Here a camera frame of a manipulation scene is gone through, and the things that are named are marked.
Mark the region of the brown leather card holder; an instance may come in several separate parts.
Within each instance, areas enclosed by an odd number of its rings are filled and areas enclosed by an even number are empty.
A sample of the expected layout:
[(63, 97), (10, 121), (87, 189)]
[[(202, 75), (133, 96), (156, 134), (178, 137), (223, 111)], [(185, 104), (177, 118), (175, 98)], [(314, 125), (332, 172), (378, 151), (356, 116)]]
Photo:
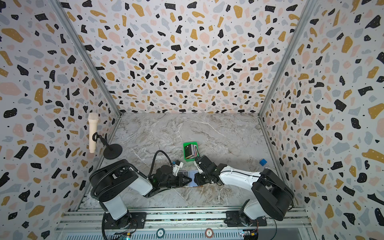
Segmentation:
[(184, 188), (200, 188), (200, 186), (195, 182), (195, 174), (199, 174), (198, 170), (181, 170), (179, 171), (183, 176), (191, 179), (190, 182), (188, 182)]

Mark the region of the green plastic card tray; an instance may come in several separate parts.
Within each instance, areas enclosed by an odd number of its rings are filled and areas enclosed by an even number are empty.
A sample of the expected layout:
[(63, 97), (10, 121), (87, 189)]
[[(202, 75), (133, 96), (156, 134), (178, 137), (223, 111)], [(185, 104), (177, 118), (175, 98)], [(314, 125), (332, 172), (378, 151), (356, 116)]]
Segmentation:
[(200, 156), (197, 142), (183, 143), (184, 160), (192, 162)]

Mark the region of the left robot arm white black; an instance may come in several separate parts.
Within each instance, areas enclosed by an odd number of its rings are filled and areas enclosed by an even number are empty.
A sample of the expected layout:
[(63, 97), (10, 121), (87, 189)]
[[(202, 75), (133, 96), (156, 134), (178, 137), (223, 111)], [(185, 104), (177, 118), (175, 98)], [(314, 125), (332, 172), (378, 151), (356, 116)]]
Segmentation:
[(182, 163), (163, 165), (155, 174), (145, 176), (127, 160), (120, 160), (91, 174), (91, 197), (99, 202), (105, 213), (114, 221), (128, 214), (128, 209), (120, 196), (125, 189), (137, 191), (145, 198), (161, 192), (186, 187), (193, 179), (179, 171)]

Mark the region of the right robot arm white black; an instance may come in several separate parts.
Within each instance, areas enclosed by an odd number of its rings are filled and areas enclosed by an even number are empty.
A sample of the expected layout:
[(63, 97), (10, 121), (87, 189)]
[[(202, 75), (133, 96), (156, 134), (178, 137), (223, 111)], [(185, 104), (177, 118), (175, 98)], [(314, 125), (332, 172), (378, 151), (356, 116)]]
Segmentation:
[(254, 194), (254, 200), (246, 200), (238, 212), (225, 220), (229, 227), (253, 226), (262, 217), (282, 221), (294, 200), (293, 191), (270, 169), (262, 172), (247, 172), (226, 164), (216, 165), (208, 157), (195, 158), (198, 186), (217, 184), (236, 186)]

